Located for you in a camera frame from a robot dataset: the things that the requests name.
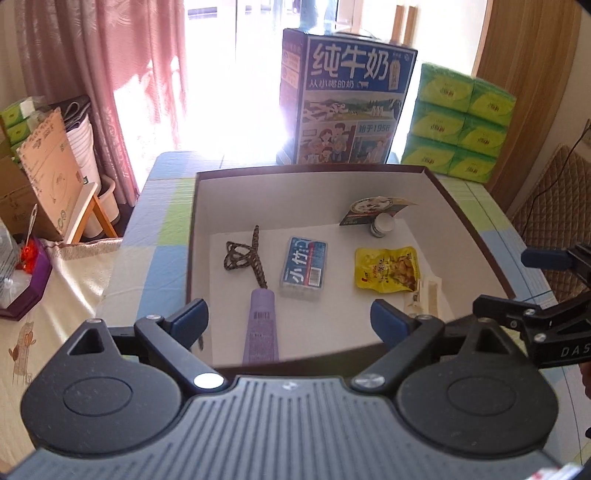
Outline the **red small toy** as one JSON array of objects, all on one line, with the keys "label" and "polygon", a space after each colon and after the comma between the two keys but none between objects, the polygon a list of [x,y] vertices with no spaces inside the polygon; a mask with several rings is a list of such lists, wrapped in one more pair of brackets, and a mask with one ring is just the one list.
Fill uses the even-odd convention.
[{"label": "red small toy", "polygon": [[27,243],[21,248],[20,260],[17,268],[23,270],[29,275],[32,275],[36,266],[38,254],[39,250],[35,240],[29,239]]}]

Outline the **purple cosmetic tube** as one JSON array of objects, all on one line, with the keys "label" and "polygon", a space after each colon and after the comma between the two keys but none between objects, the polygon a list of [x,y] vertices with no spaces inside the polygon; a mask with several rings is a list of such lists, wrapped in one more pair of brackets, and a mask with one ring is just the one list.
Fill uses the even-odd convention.
[{"label": "purple cosmetic tube", "polygon": [[279,360],[279,342],[277,342],[274,293],[270,289],[259,288],[253,290],[250,297],[242,364],[266,364],[277,360]]}]

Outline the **yellow snack packet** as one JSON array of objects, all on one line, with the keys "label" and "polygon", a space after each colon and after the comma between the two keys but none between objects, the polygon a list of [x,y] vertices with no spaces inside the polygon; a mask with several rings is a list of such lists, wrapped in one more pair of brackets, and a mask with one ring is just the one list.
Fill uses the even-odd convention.
[{"label": "yellow snack packet", "polygon": [[421,278],[417,251],[358,248],[355,252],[355,283],[360,289],[381,294],[415,292]]}]

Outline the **checked pastel tablecloth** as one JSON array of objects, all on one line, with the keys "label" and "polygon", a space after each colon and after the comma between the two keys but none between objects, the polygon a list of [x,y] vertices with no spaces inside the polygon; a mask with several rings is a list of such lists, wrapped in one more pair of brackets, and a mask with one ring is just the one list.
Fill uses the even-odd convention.
[{"label": "checked pastel tablecloth", "polygon": [[[172,313],[184,303],[195,176],[229,165],[193,152],[166,152],[157,157],[123,235],[99,316],[126,322],[148,313]],[[544,275],[522,266],[525,245],[485,187],[449,177],[440,180],[484,240],[518,299],[545,307],[555,304]],[[563,461],[583,462],[590,452],[584,437],[590,407],[579,371],[563,367],[548,371],[547,377],[561,401],[558,425],[550,437],[551,451]]]}]

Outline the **cream plastic hair claw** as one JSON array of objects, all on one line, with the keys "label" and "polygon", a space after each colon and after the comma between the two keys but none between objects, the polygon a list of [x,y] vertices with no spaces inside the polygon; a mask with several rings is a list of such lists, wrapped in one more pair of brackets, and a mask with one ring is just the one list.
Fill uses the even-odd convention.
[{"label": "cream plastic hair claw", "polygon": [[427,275],[418,281],[414,292],[405,294],[404,312],[411,317],[418,315],[440,317],[442,298],[442,279]]}]

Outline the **blue milk carton box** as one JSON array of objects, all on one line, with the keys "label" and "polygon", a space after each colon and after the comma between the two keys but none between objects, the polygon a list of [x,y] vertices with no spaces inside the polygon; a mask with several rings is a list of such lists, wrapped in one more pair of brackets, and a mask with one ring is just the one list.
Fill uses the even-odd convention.
[{"label": "blue milk carton box", "polygon": [[277,164],[386,163],[417,57],[370,37],[284,29]]}]

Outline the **brown cardboard storage box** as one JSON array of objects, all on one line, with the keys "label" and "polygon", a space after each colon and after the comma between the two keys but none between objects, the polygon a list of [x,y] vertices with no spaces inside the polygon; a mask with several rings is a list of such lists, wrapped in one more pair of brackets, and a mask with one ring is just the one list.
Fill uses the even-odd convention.
[{"label": "brown cardboard storage box", "polygon": [[418,275],[438,284],[445,321],[469,314],[482,294],[514,291],[443,183],[421,167],[260,167],[197,175],[187,296],[208,308],[193,352],[215,367],[245,358],[252,268],[223,261],[229,243],[256,245],[273,291],[280,361],[375,345],[370,304],[355,276],[360,249],[414,249]]}]

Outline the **brown quilted chair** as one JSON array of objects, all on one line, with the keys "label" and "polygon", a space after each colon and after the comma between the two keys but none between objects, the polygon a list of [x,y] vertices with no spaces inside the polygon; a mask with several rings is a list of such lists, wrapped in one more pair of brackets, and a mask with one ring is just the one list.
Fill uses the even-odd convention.
[{"label": "brown quilted chair", "polygon": [[543,174],[511,217],[529,247],[590,243],[590,162],[557,147]]}]

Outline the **pink curtain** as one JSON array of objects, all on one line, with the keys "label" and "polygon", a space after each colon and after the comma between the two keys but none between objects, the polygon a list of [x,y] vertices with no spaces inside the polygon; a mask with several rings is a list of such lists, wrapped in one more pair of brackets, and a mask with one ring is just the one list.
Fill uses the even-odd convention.
[{"label": "pink curtain", "polygon": [[132,152],[177,146],[186,119],[183,3],[18,1],[14,26],[27,92],[89,97],[99,168],[134,205]]}]

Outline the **purple hexagonal tray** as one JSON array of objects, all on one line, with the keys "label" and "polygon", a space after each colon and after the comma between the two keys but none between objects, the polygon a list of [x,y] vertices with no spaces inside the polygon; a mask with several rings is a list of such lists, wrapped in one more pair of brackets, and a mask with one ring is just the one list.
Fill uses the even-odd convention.
[{"label": "purple hexagonal tray", "polygon": [[52,266],[41,241],[34,238],[34,243],[38,249],[38,256],[29,284],[13,302],[1,309],[2,318],[20,321],[43,297]]}]

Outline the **small white jar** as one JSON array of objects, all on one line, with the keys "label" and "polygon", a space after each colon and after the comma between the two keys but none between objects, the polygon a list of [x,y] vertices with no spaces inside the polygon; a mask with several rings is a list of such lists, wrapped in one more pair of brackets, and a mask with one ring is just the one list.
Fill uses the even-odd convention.
[{"label": "small white jar", "polygon": [[394,229],[394,218],[390,213],[380,213],[372,224],[370,224],[370,233],[377,238],[384,238]]}]

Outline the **white plastic buckets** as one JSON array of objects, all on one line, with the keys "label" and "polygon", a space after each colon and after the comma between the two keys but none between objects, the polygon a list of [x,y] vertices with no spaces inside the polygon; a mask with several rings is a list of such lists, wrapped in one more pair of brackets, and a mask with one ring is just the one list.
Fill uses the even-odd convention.
[{"label": "white plastic buckets", "polygon": [[66,128],[70,147],[85,183],[95,183],[98,200],[107,219],[115,225],[120,219],[119,206],[115,199],[115,181],[99,171],[97,140],[91,122],[92,107],[88,96],[51,104],[59,108]]}]

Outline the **green tissue pack bundle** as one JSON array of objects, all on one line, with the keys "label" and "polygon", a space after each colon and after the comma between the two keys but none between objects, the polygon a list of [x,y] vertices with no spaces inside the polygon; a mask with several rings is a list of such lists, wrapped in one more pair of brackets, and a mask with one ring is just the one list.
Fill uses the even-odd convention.
[{"label": "green tissue pack bundle", "polygon": [[487,183],[516,103],[515,96],[486,80],[423,64],[401,163]]}]

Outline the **clear plastic bag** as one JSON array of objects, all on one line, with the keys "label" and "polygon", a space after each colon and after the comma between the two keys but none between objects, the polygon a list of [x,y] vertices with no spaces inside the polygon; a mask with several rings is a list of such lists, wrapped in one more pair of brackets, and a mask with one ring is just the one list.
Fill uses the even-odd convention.
[{"label": "clear plastic bag", "polygon": [[1,308],[6,309],[24,291],[28,277],[16,269],[20,261],[20,248],[4,223],[1,223],[0,248]]}]

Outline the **leopard print hair claw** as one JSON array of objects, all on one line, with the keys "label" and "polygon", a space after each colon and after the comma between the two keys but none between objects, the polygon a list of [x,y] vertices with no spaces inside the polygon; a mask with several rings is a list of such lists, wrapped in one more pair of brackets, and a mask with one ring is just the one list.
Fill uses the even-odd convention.
[{"label": "leopard print hair claw", "polygon": [[259,225],[254,226],[252,241],[249,244],[228,241],[225,247],[223,268],[226,271],[250,268],[256,277],[259,288],[267,289],[266,276],[263,272],[262,260],[259,257]]}]

